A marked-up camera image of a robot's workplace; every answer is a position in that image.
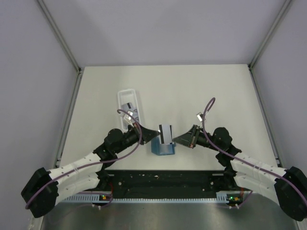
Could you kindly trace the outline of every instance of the white wall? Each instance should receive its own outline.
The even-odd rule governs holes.
[[[284,0],[45,0],[81,66],[247,64]]]
[[[279,152],[307,175],[307,1],[294,1],[255,67]]]
[[[1,230],[28,225],[20,192],[55,157],[75,78],[35,1],[0,1]]]

